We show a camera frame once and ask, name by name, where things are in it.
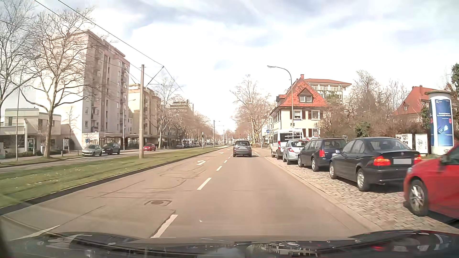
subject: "silver car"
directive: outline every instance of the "silver car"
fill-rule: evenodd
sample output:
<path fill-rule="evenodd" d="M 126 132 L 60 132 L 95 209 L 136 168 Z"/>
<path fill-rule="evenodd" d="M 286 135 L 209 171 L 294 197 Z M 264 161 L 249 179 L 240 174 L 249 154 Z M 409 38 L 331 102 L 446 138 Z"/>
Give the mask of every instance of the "silver car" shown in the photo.
<path fill-rule="evenodd" d="M 300 148 L 304 147 L 308 143 L 305 140 L 289 140 L 284 147 L 282 152 L 282 161 L 287 162 L 287 164 L 292 164 L 292 162 L 298 160 L 298 154 L 300 153 Z"/>
<path fill-rule="evenodd" d="M 81 153 L 83 156 L 95 156 L 99 155 L 102 156 L 102 148 L 98 144 L 90 144 L 84 148 Z"/>

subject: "tire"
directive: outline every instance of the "tire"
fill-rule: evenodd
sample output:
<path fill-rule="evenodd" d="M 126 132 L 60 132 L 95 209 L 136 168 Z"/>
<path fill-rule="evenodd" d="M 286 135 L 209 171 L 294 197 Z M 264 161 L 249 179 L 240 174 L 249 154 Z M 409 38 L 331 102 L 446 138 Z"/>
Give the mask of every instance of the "tire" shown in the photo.
<path fill-rule="evenodd" d="M 412 214 L 416 216 L 426 216 L 429 213 L 429 195 L 427 194 L 427 188 L 422 183 L 420 180 L 413 180 L 411 184 L 409 185 L 409 193 L 408 193 L 408 209 L 411 211 Z M 413 188 L 416 187 L 417 190 L 417 200 L 422 200 L 422 205 L 417 207 L 415 202 L 412 202 L 411 199 L 412 197 L 416 197 L 416 195 L 413 192 Z"/>
<path fill-rule="evenodd" d="M 356 181 L 357 181 L 357 188 L 359 191 L 366 192 L 370 190 L 371 185 L 365 179 L 364 171 L 361 168 L 357 170 L 357 173 L 355 176 L 356 176 Z"/>
<path fill-rule="evenodd" d="M 311 159 L 311 168 L 314 172 L 319 170 L 319 166 L 317 165 L 315 158 Z"/>
<path fill-rule="evenodd" d="M 304 167 L 304 164 L 301 163 L 300 155 L 298 155 L 298 166 L 299 166 L 300 168 L 303 168 L 303 167 Z"/>
<path fill-rule="evenodd" d="M 331 179 L 338 179 L 338 177 L 335 174 L 335 165 L 333 164 L 333 162 L 330 163 L 329 171 Z"/>

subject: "parked car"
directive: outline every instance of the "parked car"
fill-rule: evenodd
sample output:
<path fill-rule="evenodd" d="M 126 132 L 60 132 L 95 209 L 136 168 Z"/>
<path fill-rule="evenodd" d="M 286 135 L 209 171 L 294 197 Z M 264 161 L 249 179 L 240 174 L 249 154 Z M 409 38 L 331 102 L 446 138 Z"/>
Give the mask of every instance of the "parked car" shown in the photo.
<path fill-rule="evenodd" d="M 409 167 L 421 161 L 418 151 L 390 137 L 356 138 L 331 158 L 330 177 L 357 182 L 360 191 L 372 184 L 403 182 Z"/>
<path fill-rule="evenodd" d="M 252 147 L 247 140 L 237 140 L 233 145 L 233 157 L 237 155 L 247 155 L 252 157 Z"/>
<path fill-rule="evenodd" d="M 311 166 L 313 171 L 329 167 L 331 157 L 340 153 L 346 145 L 342 138 L 315 138 L 310 140 L 298 154 L 298 166 Z"/>
<path fill-rule="evenodd" d="M 428 211 L 459 219 L 459 144 L 436 159 L 408 168 L 403 182 L 405 205 L 415 215 Z"/>
<path fill-rule="evenodd" d="M 114 153 L 119 154 L 121 146 L 116 142 L 108 142 L 102 147 L 102 153 L 112 155 Z"/>
<path fill-rule="evenodd" d="M 86 146 L 81 151 L 81 153 L 83 154 L 83 156 L 95 156 L 95 155 L 102 156 L 102 148 L 98 144 L 90 144 Z"/>
<path fill-rule="evenodd" d="M 144 146 L 144 151 L 156 151 L 156 145 L 152 143 L 147 143 Z"/>
<path fill-rule="evenodd" d="M 307 144 L 305 140 L 289 140 L 282 151 L 282 161 L 290 165 L 298 160 L 301 148 Z"/>

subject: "car wheel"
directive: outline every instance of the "car wheel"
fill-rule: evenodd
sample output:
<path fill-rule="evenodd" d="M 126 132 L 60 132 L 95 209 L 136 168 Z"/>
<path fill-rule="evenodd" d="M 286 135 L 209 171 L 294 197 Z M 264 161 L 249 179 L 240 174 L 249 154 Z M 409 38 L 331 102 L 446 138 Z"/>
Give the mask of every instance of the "car wheel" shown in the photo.
<path fill-rule="evenodd" d="M 329 171 L 330 171 L 330 178 L 331 179 L 338 179 L 338 177 L 335 174 L 335 166 L 334 166 L 333 163 L 330 163 Z"/>
<path fill-rule="evenodd" d="M 420 180 L 413 180 L 409 188 L 408 208 L 416 216 L 426 216 L 429 213 L 429 196 L 427 188 Z"/>
<path fill-rule="evenodd" d="M 299 166 L 300 168 L 304 167 L 304 164 L 301 163 L 301 157 L 300 157 L 300 156 L 298 156 L 298 166 Z"/>
<path fill-rule="evenodd" d="M 317 165 L 315 158 L 311 159 L 311 168 L 314 172 L 317 172 L 319 170 L 319 166 Z"/>
<path fill-rule="evenodd" d="M 358 190 L 361 191 L 361 192 L 368 191 L 370 189 L 370 184 L 365 179 L 364 171 L 361 168 L 359 168 L 357 170 L 356 177 L 357 177 L 357 188 L 358 188 Z"/>

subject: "cobblestone pavement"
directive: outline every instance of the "cobblestone pavement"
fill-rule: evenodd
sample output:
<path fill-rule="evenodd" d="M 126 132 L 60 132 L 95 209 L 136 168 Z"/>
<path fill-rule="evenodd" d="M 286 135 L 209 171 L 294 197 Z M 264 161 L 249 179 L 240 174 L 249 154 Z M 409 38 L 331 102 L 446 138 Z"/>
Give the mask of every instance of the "cobblestone pavement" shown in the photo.
<path fill-rule="evenodd" d="M 369 192 L 360 192 L 356 183 L 346 179 L 331 179 L 328 170 L 314 172 L 297 165 L 287 165 L 282 160 L 271 158 L 269 149 L 254 150 L 262 157 L 269 157 L 383 230 L 421 229 L 459 234 L 459 229 L 440 221 L 447 222 L 450 218 L 437 213 L 426 217 L 413 215 L 403 206 L 403 187 L 400 185 L 375 185 Z"/>

